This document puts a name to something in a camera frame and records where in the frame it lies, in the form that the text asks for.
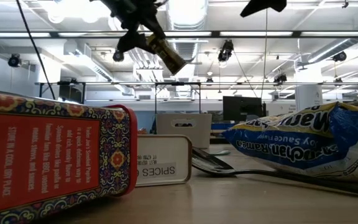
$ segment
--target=computer monitor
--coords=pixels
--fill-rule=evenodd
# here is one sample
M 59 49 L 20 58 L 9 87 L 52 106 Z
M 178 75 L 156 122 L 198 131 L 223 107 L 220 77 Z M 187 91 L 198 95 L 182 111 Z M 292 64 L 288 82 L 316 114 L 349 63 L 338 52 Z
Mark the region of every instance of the computer monitor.
M 223 97 L 223 120 L 247 121 L 248 115 L 265 116 L 261 98 L 242 96 Z

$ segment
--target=table surface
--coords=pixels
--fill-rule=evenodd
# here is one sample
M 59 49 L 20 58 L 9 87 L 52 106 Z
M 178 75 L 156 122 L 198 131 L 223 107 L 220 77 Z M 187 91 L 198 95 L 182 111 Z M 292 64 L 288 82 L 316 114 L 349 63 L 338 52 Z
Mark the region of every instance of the table surface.
M 220 158 L 236 169 L 268 169 L 230 145 Z M 212 178 L 198 171 L 187 184 L 136 188 L 101 198 L 42 223 L 357 223 L 358 197 L 258 175 Z

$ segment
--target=ceiling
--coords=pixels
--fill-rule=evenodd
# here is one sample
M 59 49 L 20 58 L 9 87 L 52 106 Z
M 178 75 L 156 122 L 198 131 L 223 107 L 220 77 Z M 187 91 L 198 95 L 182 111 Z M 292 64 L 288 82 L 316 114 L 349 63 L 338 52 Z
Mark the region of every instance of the ceiling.
M 342 9 L 344 1 L 336 0 L 288 0 L 287 8 L 281 12 L 271 9 L 258 12 L 246 18 L 240 17 L 242 8 L 248 1 L 209 0 L 206 16 L 206 30 L 358 30 L 358 0 L 350 0 L 349 7 Z M 84 22 L 82 18 L 66 17 L 61 23 L 54 24 L 48 19 L 48 4 L 51 1 L 24 1 L 25 17 L 32 31 L 38 30 L 65 30 L 65 31 L 89 31 L 111 30 L 108 25 L 109 11 L 100 10 L 100 18 L 94 23 Z M 184 15 L 191 14 L 191 9 L 183 8 Z M 168 29 L 167 11 L 163 8 L 157 14 L 158 21 Z M 23 31 L 24 26 L 15 1 L 0 1 L 0 31 Z M 235 82 L 244 74 L 252 82 L 261 82 L 263 74 L 270 74 L 283 62 L 293 65 L 288 59 L 295 59 L 297 55 L 313 53 L 334 39 L 233 39 L 235 55 L 227 62 L 227 67 L 220 68 L 217 60 L 217 52 L 224 43 L 224 39 L 202 39 L 198 49 L 199 54 L 193 62 L 196 62 L 194 80 L 205 81 L 208 71 L 211 71 L 214 81 Z M 93 49 L 93 58 L 106 67 L 113 75 L 123 72 L 132 73 L 134 62 L 126 57 L 123 62 L 113 62 L 112 53 L 117 44 L 116 39 L 81 39 L 80 43 L 87 43 Z M 37 45 L 53 53 L 54 46 L 62 46 L 62 40 L 37 40 Z M 29 40 L 4 40 L 0 39 L 0 47 L 28 47 Z M 333 61 L 323 61 L 321 68 L 323 80 L 331 82 L 336 75 L 343 75 L 358 70 L 358 44 L 345 50 L 348 58 L 345 62 L 339 62 L 334 69 Z M 295 72 L 292 66 L 287 66 L 286 72 L 289 81 Z M 80 77 L 92 77 L 91 70 L 78 66 L 76 73 Z M 171 77 L 170 72 L 163 68 L 163 77 Z M 358 75 L 346 80 L 358 82 Z

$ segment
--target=ramen package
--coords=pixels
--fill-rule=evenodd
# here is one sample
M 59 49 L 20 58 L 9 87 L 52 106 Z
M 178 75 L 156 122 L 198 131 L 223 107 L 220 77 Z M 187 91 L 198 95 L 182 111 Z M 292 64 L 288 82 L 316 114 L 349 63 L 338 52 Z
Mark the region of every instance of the ramen package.
M 238 151 L 276 170 L 358 182 L 358 107 L 314 106 L 241 123 L 223 135 Z

